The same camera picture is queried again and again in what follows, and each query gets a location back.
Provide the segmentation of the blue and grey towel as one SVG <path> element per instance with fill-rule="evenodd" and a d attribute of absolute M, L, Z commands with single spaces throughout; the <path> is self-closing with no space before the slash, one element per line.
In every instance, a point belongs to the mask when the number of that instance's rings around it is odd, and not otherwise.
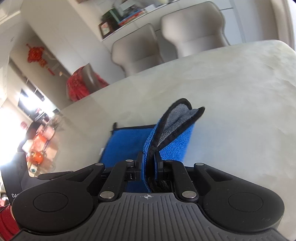
<path fill-rule="evenodd" d="M 204 112 L 204 107 L 194 109 L 182 98 L 174 102 L 155 125 L 119 128 L 114 124 L 99 161 L 110 168 L 119 161 L 134 160 L 142 152 L 142 183 L 132 186 L 132 190 L 157 192 L 166 183 L 158 179 L 154 155 L 159 154 L 163 161 L 182 162 L 194 124 Z"/>

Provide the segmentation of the orange items on side table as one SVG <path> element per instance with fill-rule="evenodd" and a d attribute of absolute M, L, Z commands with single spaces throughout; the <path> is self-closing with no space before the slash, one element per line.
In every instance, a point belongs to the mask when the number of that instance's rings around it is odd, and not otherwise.
<path fill-rule="evenodd" d="M 49 173 L 55 170 L 54 163 L 58 148 L 51 139 L 55 129 L 38 121 L 33 121 L 29 126 L 22 122 L 26 130 L 24 139 L 18 146 L 18 152 L 26 154 L 28 169 L 32 174 Z"/>

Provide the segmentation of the chair with red cloth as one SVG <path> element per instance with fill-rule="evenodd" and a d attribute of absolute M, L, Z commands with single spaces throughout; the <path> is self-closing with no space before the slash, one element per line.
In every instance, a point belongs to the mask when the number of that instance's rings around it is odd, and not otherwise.
<path fill-rule="evenodd" d="M 77 102 L 109 84 L 92 68 L 90 63 L 77 69 L 67 80 L 66 94 L 70 101 Z"/>

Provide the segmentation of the beige chair left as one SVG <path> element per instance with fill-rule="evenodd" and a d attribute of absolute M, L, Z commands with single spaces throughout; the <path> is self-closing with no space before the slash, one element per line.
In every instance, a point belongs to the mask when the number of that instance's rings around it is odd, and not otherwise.
<path fill-rule="evenodd" d="M 127 77 L 163 64 L 152 24 L 146 24 L 115 41 L 111 49 L 111 59 L 123 69 Z"/>

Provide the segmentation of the beige chair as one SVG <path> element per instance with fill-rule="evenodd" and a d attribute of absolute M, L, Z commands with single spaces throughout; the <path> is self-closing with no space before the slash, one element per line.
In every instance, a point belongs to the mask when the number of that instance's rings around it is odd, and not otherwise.
<path fill-rule="evenodd" d="M 163 16 L 161 31 L 175 47 L 178 58 L 230 45 L 225 36 L 224 15 L 210 1 Z"/>
<path fill-rule="evenodd" d="M 123 69 L 127 77 L 163 64 L 152 24 L 146 24 L 115 41 L 111 49 L 111 59 Z"/>

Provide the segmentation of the red chinese knot decoration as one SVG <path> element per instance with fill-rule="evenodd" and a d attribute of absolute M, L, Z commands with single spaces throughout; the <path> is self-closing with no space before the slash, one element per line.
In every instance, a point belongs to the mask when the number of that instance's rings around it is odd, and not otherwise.
<path fill-rule="evenodd" d="M 51 75 L 55 76 L 55 73 L 48 66 L 48 62 L 43 58 L 43 54 L 45 54 L 45 48 L 31 47 L 29 44 L 26 44 L 26 46 L 29 48 L 27 62 L 28 63 L 37 62 L 42 68 L 47 69 Z"/>

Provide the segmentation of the beige chair right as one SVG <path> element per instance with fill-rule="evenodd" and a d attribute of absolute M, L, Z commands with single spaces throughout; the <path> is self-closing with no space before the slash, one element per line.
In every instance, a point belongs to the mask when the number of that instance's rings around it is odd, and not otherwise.
<path fill-rule="evenodd" d="M 224 15 L 210 1 L 163 16 L 161 31 L 175 47 L 178 58 L 230 45 L 225 36 Z"/>

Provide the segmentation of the framed picture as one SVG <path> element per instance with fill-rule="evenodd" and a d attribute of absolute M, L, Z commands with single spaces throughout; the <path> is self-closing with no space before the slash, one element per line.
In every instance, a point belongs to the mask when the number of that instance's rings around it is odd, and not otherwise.
<path fill-rule="evenodd" d="M 99 27 L 102 39 L 105 39 L 106 37 L 108 37 L 113 33 L 112 27 L 108 21 L 103 21 L 102 23 L 99 24 L 98 27 Z"/>

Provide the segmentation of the stack of books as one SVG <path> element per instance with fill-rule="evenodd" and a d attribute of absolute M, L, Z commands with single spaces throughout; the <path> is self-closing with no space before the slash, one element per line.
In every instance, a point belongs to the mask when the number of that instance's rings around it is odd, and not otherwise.
<path fill-rule="evenodd" d="M 146 10 L 137 1 L 114 1 L 111 9 L 103 14 L 101 20 L 116 30 L 145 13 Z"/>

